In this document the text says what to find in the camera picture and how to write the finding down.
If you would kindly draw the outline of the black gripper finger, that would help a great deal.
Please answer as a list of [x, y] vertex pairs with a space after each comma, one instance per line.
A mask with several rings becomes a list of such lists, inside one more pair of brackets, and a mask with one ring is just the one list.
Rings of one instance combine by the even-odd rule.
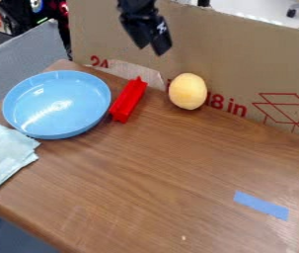
[[122, 15], [121, 23], [138, 48], [150, 44], [150, 16]]
[[173, 47], [167, 23], [162, 16], [155, 16], [151, 23], [150, 44], [158, 56], [165, 55]]

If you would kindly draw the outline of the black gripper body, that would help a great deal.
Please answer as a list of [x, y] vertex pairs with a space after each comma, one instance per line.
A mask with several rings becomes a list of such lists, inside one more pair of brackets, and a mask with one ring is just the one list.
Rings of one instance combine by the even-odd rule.
[[118, 0], [118, 10], [122, 20], [149, 20], [158, 14], [155, 0]]

